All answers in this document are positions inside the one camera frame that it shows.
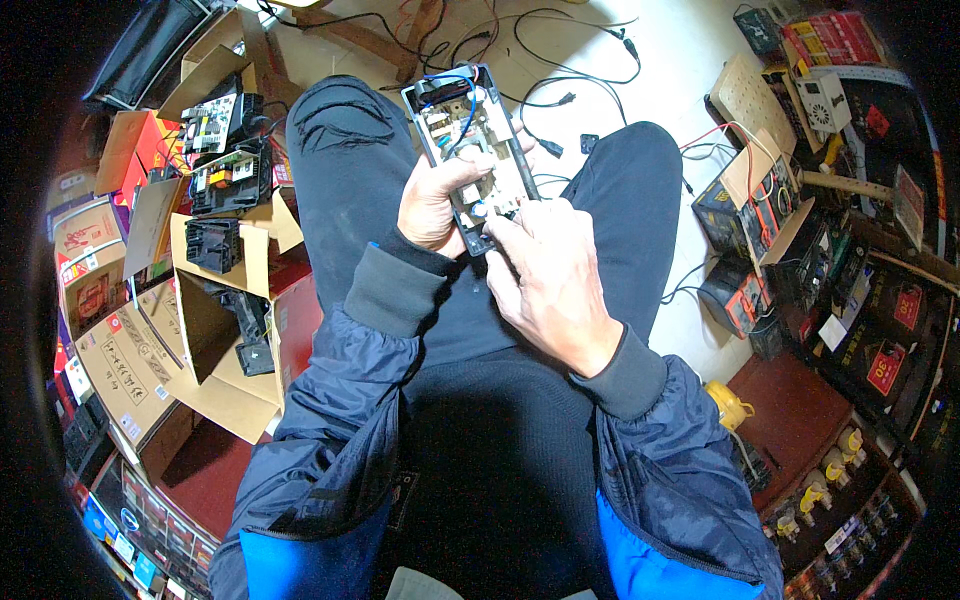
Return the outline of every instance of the pegboard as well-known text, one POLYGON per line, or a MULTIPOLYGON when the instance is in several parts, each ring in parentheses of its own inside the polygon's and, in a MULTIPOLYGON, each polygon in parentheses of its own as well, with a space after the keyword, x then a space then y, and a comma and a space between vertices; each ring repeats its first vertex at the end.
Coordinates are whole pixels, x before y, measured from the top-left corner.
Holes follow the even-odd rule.
POLYGON ((767 130, 782 151, 793 155, 797 136, 752 60, 740 54, 730 59, 710 91, 710 102, 728 122, 737 121, 753 134, 767 130))

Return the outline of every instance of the blue wire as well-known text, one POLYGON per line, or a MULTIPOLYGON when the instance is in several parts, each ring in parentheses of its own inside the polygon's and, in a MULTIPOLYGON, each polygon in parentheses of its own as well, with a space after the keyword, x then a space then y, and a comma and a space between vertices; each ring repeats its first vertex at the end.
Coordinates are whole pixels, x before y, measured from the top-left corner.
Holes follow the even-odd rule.
POLYGON ((477 88, 476 88, 476 85, 473 84, 473 80, 471 78, 466 77, 464 75, 424 75, 423 76, 423 78, 428 81, 434 80, 434 79, 445 79, 448 77, 455 77, 457 79, 462 79, 465 82, 467 82, 467 84, 470 86, 470 91, 473 92, 473 98, 470 100, 470 116, 467 118, 467 123, 464 125, 463 130, 460 131, 460 138, 457 140, 457 143, 450 146, 450 150, 446 153, 446 158, 444 158, 444 162, 450 160, 450 157, 453 156, 453 151, 456 150, 457 146, 460 145, 460 142, 464 141, 464 137, 467 136, 467 130, 470 129, 470 123, 473 122, 473 114, 477 110, 477 93, 476 93, 477 88))

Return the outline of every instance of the left hand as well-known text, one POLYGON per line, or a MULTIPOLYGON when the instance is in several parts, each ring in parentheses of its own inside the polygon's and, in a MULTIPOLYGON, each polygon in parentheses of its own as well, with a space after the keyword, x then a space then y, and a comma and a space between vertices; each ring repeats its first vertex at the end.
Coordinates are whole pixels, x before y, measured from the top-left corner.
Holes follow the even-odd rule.
MULTIPOLYGON (((528 154, 534 149, 534 139, 523 131, 523 124, 518 119, 512 119, 510 124, 523 153, 528 154)), ((529 156, 527 163, 533 169, 533 160, 529 156)), ((450 192, 479 180, 492 168, 492 157, 481 153, 475 146, 465 148, 459 156, 436 167, 430 167, 426 155, 420 155, 403 188, 396 217, 397 228, 414 244, 448 258, 464 253, 467 246, 453 222, 450 192)))

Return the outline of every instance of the jacket zipper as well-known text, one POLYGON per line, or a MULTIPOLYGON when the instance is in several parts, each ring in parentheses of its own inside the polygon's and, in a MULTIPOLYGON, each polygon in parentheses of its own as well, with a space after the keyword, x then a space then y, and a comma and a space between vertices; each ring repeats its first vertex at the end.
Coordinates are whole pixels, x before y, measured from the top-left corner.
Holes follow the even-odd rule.
POLYGON ((686 566, 691 566, 693 568, 699 569, 701 571, 706 571, 713 575, 720 575, 722 577, 727 577, 730 579, 735 579, 737 581, 742 581, 751 586, 757 586, 763 583, 762 579, 758 580, 755 575, 749 573, 744 573, 742 571, 733 570, 731 568, 725 568, 721 566, 716 566, 715 564, 706 563, 700 559, 694 558, 692 556, 687 556, 679 550, 671 548, 668 544, 658 540, 657 538, 651 536, 646 531, 639 527, 635 527, 634 524, 628 519, 625 518, 620 509, 611 501, 610 490, 607 487, 607 480, 600 476, 600 488, 603 491, 604 496, 606 497, 607 503, 610 504, 610 507, 613 509, 613 513, 617 518, 620 519, 620 522, 623 523, 624 527, 627 528, 630 533, 637 536, 641 541, 649 544, 660 552, 666 558, 677 561, 678 563, 685 564, 686 566))

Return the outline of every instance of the white device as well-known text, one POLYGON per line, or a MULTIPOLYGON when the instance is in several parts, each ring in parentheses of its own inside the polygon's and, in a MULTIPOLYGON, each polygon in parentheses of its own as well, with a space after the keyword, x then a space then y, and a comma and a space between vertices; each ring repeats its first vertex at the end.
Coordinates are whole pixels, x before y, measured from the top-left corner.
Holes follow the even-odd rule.
POLYGON ((840 77, 836 73, 819 78, 798 79, 797 89, 812 129, 818 132, 840 133, 851 122, 847 94, 844 93, 840 77))

